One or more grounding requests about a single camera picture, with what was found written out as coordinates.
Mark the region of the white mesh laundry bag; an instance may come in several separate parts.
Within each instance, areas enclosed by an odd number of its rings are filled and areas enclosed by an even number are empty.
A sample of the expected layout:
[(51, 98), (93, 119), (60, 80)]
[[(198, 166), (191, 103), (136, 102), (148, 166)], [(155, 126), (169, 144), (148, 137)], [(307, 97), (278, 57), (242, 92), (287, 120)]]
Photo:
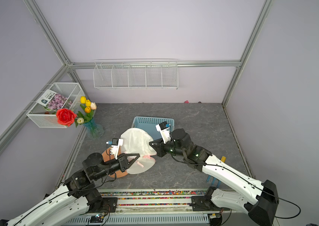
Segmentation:
[(152, 156), (157, 153), (149, 145), (153, 138), (147, 132), (138, 128), (130, 128), (120, 138), (124, 141), (121, 152), (128, 154), (138, 153), (140, 155), (135, 163), (126, 170), (128, 174), (144, 173), (154, 166), (156, 160)]

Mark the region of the orange mesh laundry bag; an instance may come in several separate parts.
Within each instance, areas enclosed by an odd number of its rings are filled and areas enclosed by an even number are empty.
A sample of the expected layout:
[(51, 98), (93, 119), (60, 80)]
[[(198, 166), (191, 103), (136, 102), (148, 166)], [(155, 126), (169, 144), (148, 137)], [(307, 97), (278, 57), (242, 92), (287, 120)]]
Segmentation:
[[(112, 155), (110, 153), (110, 150), (111, 150), (111, 148), (109, 147), (102, 153), (103, 160), (105, 163), (106, 162), (114, 163), (113, 160), (115, 160), (115, 157), (114, 157), (114, 155)], [(117, 171), (115, 171), (115, 173), (110, 174), (109, 177), (114, 179), (115, 176), (117, 176), (117, 178), (122, 178), (122, 177), (125, 177), (127, 175), (128, 175), (127, 170), (125, 170), (124, 172), (122, 172), (121, 170), (117, 170)]]

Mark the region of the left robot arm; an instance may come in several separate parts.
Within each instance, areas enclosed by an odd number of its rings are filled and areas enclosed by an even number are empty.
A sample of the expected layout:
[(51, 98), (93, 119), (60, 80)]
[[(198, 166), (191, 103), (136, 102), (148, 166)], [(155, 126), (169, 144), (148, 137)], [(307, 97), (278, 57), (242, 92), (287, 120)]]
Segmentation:
[(0, 226), (60, 226), (78, 215), (100, 212), (104, 203), (95, 181), (125, 172), (139, 157), (138, 153), (122, 153), (105, 162), (101, 153), (92, 153), (83, 161), (83, 168), (51, 195), (11, 220), (1, 219)]

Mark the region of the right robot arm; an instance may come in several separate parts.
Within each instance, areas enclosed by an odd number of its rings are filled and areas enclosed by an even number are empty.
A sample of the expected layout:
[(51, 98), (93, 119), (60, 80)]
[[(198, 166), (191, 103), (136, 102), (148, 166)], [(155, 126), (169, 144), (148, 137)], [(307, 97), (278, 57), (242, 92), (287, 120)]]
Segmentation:
[(172, 158), (182, 156), (183, 164), (203, 172), (232, 188), (225, 192), (211, 187), (206, 199), (218, 208), (246, 213), (259, 226), (271, 226), (276, 217), (279, 202), (277, 186), (266, 180), (264, 182), (251, 178), (229, 165), (207, 149), (194, 144), (184, 129), (166, 133), (161, 139), (151, 141), (149, 145), (159, 157), (166, 154)]

